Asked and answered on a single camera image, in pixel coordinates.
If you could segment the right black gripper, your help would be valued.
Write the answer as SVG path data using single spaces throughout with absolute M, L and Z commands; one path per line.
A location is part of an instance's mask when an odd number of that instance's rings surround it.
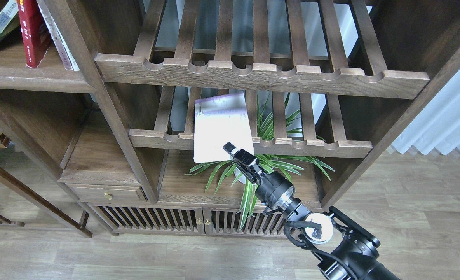
M 257 186 L 255 196 L 268 208 L 289 208 L 294 200 L 293 184 L 280 172 L 267 171 L 257 163 L 257 157 L 227 142 L 223 149 L 231 156 L 238 169 Z

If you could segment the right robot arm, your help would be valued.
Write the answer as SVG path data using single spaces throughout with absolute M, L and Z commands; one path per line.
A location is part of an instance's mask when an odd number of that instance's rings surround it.
M 331 206 L 328 212 L 312 212 L 294 197 L 294 185 L 281 173 L 267 172 L 258 158 L 227 142 L 224 150 L 266 205 L 264 215 L 280 212 L 284 234 L 295 246 L 312 252 L 328 280 L 396 280 L 397 276 L 377 258 L 380 241 L 370 232 Z

